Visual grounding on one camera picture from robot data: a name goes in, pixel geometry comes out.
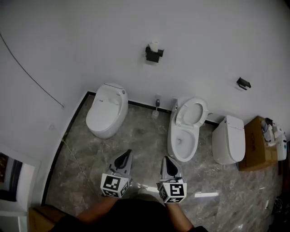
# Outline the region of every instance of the gray tile floor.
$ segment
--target gray tile floor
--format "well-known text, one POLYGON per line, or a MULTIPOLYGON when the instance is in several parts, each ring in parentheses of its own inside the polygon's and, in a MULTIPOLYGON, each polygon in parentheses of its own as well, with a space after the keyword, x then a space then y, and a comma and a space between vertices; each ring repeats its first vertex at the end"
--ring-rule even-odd
MULTIPOLYGON (((86 116, 94 97, 89 96, 80 110, 66 143, 82 168, 86 179, 69 149, 61 150, 50 182, 46 203, 73 216, 101 200, 101 175, 111 157, 118 152, 134 152, 132 187, 156 187, 160 179, 162 158, 167 155, 167 132, 170 114, 129 105, 126 119, 112 138, 95 137, 87 128, 86 116)), ((212 158, 214 126, 200 128, 198 149, 187 163, 181 163, 188 184, 188 196, 181 206, 195 226, 209 232, 266 232, 271 209, 280 194, 282 179, 277 165, 256 172, 239 172, 236 165, 220 165, 212 158), (217 197, 195 198, 194 194, 219 193, 217 197), (269 200, 269 209, 265 209, 269 200)))

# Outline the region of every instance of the toilet paper roll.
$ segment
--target toilet paper roll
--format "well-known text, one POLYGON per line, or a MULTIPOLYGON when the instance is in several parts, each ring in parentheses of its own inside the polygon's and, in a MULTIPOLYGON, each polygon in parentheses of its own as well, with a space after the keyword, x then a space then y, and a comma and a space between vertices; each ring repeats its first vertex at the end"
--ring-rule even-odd
POLYGON ((158 42, 157 41, 153 41, 149 44, 149 47, 151 49, 152 52, 157 53, 158 52, 158 42))

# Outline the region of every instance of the black wall bracket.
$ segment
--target black wall bracket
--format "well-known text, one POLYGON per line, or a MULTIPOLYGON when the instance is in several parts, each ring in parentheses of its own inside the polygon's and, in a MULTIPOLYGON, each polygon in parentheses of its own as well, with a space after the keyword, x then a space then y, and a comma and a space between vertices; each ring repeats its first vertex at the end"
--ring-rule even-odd
POLYGON ((152 61, 152 62, 159 62, 159 57, 163 57, 163 52, 164 50, 159 50, 158 52, 153 52, 149 46, 146 47, 145 49, 146 52, 146 60, 152 61))
POLYGON ((237 84, 240 88, 242 88, 244 90, 247 90, 246 87, 251 88, 251 84, 241 77, 237 80, 237 84))

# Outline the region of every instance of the brown cardboard box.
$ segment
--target brown cardboard box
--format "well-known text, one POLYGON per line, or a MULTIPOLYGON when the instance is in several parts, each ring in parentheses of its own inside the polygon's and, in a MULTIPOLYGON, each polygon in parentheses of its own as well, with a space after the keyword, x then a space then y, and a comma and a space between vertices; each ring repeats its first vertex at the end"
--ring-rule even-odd
POLYGON ((257 116, 245 125, 246 153, 239 162, 240 171, 256 171, 278 162, 276 146, 266 146, 261 129, 262 120, 264 118, 257 116))
POLYGON ((53 206, 42 206, 29 210, 29 231, 48 232, 66 214, 53 206))

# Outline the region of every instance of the white toilet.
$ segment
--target white toilet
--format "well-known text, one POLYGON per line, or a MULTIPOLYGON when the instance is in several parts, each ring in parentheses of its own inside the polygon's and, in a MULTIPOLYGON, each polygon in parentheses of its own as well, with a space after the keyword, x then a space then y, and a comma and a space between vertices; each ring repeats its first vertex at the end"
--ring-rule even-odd
POLYGON ((87 126, 101 139, 112 137, 122 125, 128 111, 128 96, 122 86, 103 84, 87 114, 87 126))
POLYGON ((213 131, 213 159, 219 164, 242 161, 246 151, 244 122, 226 116, 213 131))
POLYGON ((182 97, 171 112, 167 139, 168 154, 189 161, 198 147, 199 128, 208 116, 208 105, 200 97, 182 97))

